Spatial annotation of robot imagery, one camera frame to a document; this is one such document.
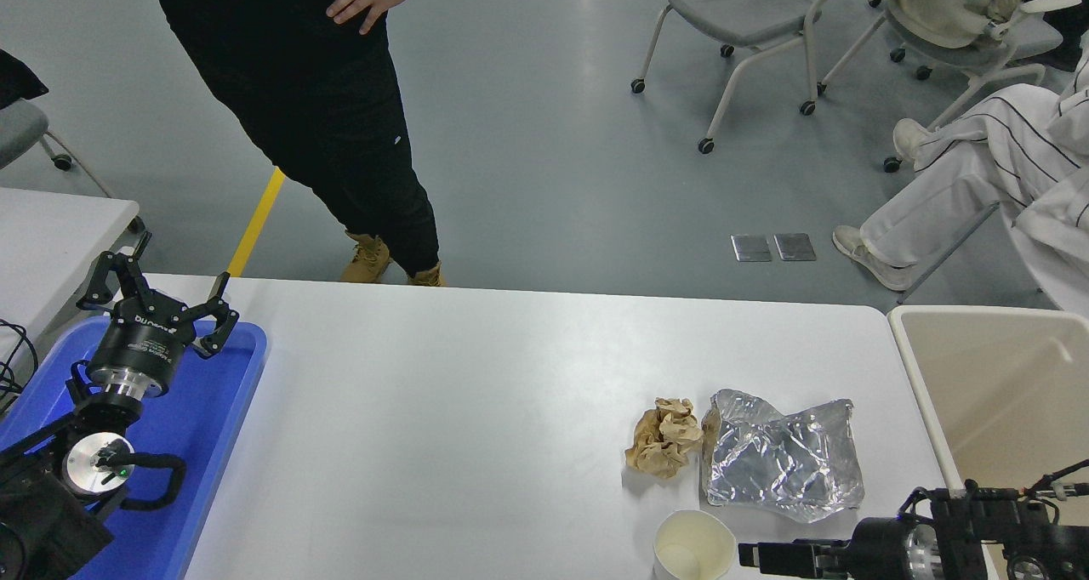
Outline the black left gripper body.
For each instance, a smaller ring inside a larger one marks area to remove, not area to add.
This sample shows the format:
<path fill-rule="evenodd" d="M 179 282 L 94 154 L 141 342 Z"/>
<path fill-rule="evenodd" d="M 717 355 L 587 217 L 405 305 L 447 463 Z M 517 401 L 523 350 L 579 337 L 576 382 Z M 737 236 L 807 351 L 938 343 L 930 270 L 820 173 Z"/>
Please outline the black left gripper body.
<path fill-rule="evenodd" d="M 137 297 L 114 304 L 105 337 L 88 363 L 89 381 L 105 384 L 110 375 L 126 370 L 148 377 L 152 391 L 170 390 L 196 332 L 189 321 L 180 320 L 185 304 L 155 296 L 151 307 L 145 308 Z"/>

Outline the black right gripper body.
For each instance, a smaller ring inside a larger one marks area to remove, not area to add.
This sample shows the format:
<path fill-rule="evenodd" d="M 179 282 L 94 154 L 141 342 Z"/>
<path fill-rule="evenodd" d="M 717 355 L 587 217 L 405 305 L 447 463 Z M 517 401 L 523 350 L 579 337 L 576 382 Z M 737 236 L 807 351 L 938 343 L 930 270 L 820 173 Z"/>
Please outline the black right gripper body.
<path fill-rule="evenodd" d="M 861 520 L 849 541 L 849 573 L 855 579 L 909 579 L 911 525 L 894 518 Z"/>

